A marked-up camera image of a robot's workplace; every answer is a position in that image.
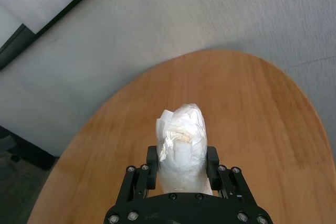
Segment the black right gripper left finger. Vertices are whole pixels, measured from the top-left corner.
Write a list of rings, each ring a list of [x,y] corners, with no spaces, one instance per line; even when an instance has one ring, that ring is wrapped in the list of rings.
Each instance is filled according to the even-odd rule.
[[[140,167],[128,166],[121,184],[121,201],[144,199],[156,187],[158,157],[156,146],[149,146],[146,163]]]

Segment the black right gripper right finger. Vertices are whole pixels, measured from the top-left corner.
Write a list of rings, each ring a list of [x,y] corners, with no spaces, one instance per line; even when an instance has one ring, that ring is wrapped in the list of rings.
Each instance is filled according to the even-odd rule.
[[[206,173],[212,191],[218,196],[247,204],[253,203],[253,195],[239,167],[227,168],[219,163],[215,147],[208,146],[206,154]]]

